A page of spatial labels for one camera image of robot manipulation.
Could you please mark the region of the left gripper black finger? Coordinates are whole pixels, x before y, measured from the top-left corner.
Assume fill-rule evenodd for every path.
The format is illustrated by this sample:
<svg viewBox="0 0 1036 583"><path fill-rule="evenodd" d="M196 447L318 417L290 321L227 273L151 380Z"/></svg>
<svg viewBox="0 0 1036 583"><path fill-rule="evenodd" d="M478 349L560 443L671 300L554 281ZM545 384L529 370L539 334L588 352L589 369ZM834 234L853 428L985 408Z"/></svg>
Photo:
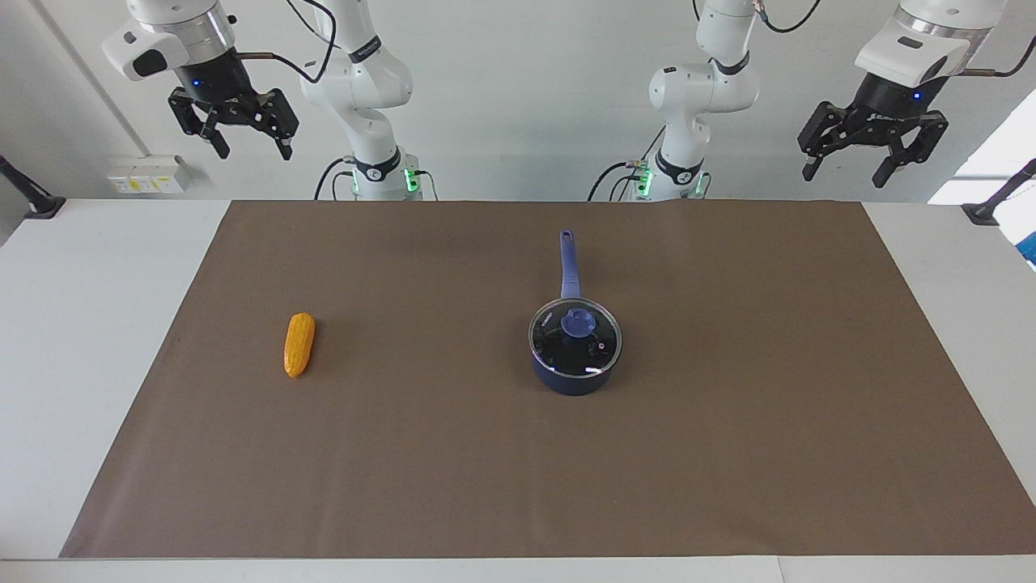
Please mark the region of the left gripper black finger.
<svg viewBox="0 0 1036 583"><path fill-rule="evenodd" d="M877 190L900 168L928 161L942 136L949 128L944 117L919 117L916 121L882 121L873 132L876 144L887 147L889 154L877 166L871 182Z"/></svg>
<svg viewBox="0 0 1036 583"><path fill-rule="evenodd" d="M813 181L823 159L848 147L845 121L851 108L832 103L819 103L798 136L800 151L807 161L800 173L804 181Z"/></svg>

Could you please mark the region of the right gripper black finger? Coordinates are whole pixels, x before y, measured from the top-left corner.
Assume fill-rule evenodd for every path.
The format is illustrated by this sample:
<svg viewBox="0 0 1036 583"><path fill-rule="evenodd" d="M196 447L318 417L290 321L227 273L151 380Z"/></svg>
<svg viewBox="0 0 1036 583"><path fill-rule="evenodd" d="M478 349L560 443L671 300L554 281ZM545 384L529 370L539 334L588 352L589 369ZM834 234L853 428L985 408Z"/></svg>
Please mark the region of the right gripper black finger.
<svg viewBox="0 0 1036 583"><path fill-rule="evenodd" d="M219 110L215 107L205 110L205 117L197 114L197 103L188 95L185 89L174 89L168 103L174 118L182 133L199 137L204 143L210 144L221 161L229 158L231 149L221 130L219 130Z"/></svg>
<svg viewBox="0 0 1036 583"><path fill-rule="evenodd" d="M274 139L284 161L292 158L291 143L299 129L299 118L280 88L257 96L256 129Z"/></svg>

